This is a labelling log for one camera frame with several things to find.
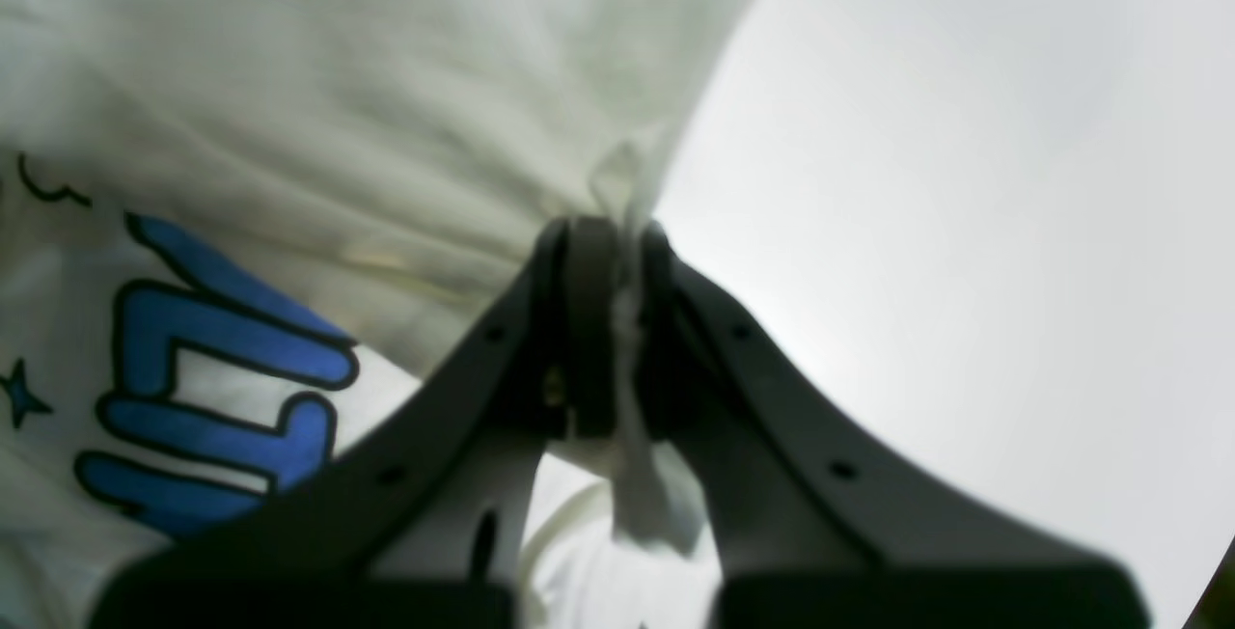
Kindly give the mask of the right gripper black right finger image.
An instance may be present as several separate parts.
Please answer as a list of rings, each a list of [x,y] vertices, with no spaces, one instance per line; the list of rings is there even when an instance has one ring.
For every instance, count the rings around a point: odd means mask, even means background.
[[[645,229],[637,395],[697,477],[710,628],[1146,628],[1130,573],[929,475]]]

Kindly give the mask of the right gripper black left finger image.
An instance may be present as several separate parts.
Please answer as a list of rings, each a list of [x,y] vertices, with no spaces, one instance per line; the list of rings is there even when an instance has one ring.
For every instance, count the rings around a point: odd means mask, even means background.
[[[618,225],[569,217],[380,428],[269,505],[132,564],[93,628],[520,628],[538,461],[615,430]]]

